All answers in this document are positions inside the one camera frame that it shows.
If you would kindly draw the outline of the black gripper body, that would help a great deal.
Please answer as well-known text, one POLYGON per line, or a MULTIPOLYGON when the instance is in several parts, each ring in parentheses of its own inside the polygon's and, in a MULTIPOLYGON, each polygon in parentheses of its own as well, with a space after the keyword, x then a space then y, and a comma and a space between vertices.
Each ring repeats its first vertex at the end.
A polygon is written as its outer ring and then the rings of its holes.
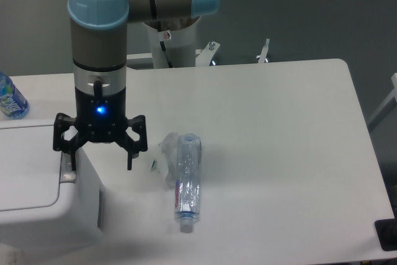
POLYGON ((126 66, 112 71, 74 67, 75 127, 81 138, 93 143, 112 143, 124 138, 126 74, 126 66))

